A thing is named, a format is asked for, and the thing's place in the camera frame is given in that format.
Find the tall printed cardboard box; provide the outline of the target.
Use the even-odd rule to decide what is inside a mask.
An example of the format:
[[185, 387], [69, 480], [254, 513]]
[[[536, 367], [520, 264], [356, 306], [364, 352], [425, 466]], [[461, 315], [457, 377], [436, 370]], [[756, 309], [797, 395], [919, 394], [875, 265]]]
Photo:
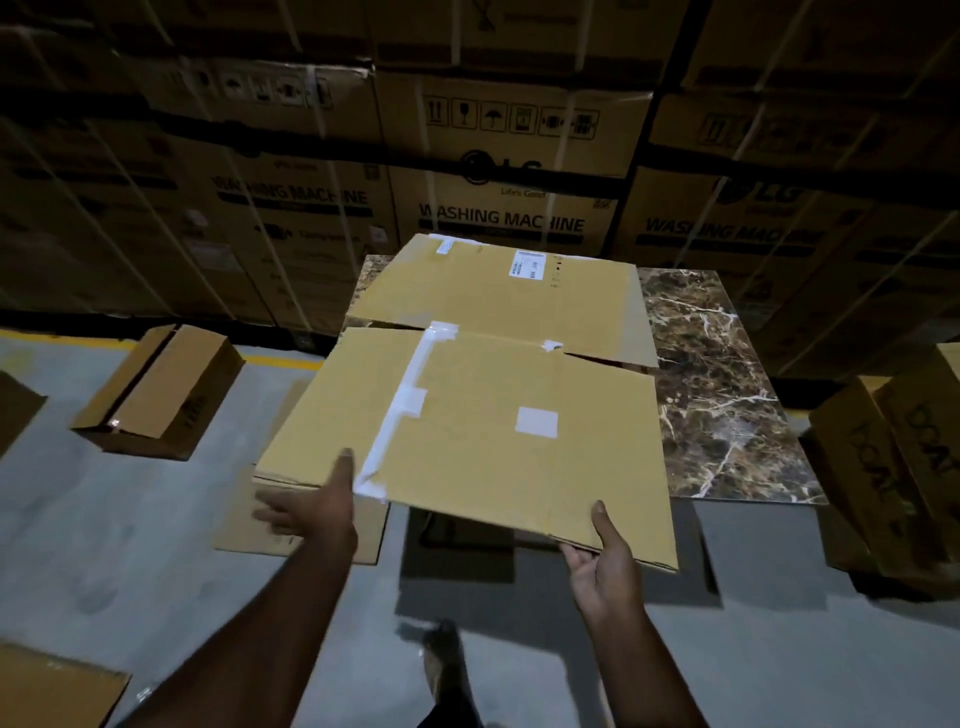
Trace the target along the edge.
[[946, 554], [960, 564], [960, 342], [933, 346], [877, 399]]
[[946, 583], [951, 561], [880, 406], [890, 378], [859, 375], [809, 414], [822, 485], [884, 577]]

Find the small closed cardboard box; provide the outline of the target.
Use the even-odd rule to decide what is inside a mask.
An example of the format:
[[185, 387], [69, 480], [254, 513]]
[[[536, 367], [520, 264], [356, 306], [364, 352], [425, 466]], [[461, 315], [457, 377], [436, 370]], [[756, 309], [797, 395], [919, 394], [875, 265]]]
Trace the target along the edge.
[[70, 431], [104, 453], [185, 462], [244, 365], [222, 334], [188, 324], [151, 328]]

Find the person's right hand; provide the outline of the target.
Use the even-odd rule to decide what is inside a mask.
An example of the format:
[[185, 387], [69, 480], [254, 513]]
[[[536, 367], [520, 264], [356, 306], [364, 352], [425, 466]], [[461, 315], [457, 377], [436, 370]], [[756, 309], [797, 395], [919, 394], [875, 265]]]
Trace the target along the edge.
[[645, 611], [642, 573], [625, 540], [625, 555], [600, 556], [565, 541], [558, 548], [569, 572], [574, 601], [590, 624], [631, 620]]

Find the stack of large appliance cartons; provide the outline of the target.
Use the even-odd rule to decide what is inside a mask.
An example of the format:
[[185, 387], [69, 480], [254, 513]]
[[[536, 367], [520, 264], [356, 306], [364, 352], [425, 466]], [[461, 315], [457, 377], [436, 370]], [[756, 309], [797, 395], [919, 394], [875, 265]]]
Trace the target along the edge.
[[0, 0], [0, 321], [311, 348], [416, 234], [715, 272], [769, 374], [960, 343], [960, 0]]

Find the brown marble table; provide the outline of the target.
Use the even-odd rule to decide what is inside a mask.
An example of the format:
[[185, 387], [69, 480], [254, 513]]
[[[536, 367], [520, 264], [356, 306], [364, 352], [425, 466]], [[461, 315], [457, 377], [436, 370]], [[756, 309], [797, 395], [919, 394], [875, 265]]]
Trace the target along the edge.
[[718, 274], [638, 269], [658, 367], [670, 494], [702, 502], [827, 502]]

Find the flattened cardboard box, printed label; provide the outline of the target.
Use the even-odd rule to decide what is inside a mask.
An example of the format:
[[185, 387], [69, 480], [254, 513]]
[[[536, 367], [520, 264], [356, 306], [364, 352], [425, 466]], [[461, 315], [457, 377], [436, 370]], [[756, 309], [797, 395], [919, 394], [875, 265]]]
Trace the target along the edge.
[[659, 367], [636, 267], [417, 234], [362, 289], [347, 317], [425, 330], [446, 323], [546, 351]]

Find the person's right forearm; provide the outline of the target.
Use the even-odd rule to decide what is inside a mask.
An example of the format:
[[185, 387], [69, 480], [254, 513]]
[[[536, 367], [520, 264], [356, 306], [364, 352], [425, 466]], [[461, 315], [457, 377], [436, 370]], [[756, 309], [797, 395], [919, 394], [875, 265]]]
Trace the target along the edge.
[[709, 728], [638, 592], [578, 604], [614, 728]]

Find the person's foot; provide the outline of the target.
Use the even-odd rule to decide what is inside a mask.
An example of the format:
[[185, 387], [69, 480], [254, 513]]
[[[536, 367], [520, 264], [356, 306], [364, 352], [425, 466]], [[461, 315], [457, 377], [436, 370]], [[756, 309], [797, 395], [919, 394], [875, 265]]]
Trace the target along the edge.
[[422, 642], [424, 674], [434, 707], [416, 728], [484, 728], [474, 704], [462, 639], [444, 619]]

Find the person's left hand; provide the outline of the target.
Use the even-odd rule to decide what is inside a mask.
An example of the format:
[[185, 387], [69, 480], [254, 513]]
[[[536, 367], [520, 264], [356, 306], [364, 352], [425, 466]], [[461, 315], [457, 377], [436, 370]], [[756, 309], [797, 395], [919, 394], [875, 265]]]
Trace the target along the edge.
[[352, 512], [331, 512], [332, 468], [333, 466], [325, 482], [318, 487], [300, 490], [270, 487], [256, 490], [256, 505], [251, 515], [258, 522], [267, 525], [274, 535], [323, 543], [337, 552], [345, 553], [347, 561], [351, 561], [358, 544], [354, 526], [354, 503]]

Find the person's left forearm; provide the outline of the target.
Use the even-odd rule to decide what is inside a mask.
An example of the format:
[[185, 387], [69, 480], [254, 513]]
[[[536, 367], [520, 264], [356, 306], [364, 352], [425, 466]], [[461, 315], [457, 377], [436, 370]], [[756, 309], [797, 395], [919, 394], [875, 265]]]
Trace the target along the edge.
[[118, 728], [291, 728], [352, 568], [352, 525], [323, 527]]

